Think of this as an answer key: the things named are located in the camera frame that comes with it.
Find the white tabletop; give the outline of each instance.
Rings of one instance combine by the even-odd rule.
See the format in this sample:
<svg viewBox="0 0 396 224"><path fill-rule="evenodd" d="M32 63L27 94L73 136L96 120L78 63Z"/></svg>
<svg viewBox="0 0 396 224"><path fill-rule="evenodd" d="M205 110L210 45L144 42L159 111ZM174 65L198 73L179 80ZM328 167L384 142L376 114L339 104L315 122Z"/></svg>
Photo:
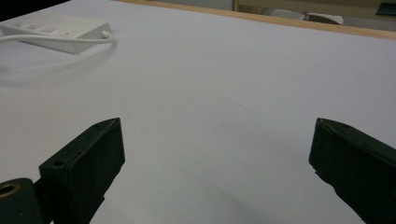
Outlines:
<svg viewBox="0 0 396 224"><path fill-rule="evenodd" d="M94 224L363 223L308 155L317 118L396 147L396 42L107 0L43 11L109 21L116 42L0 46L0 182L120 118L126 163Z"/></svg>

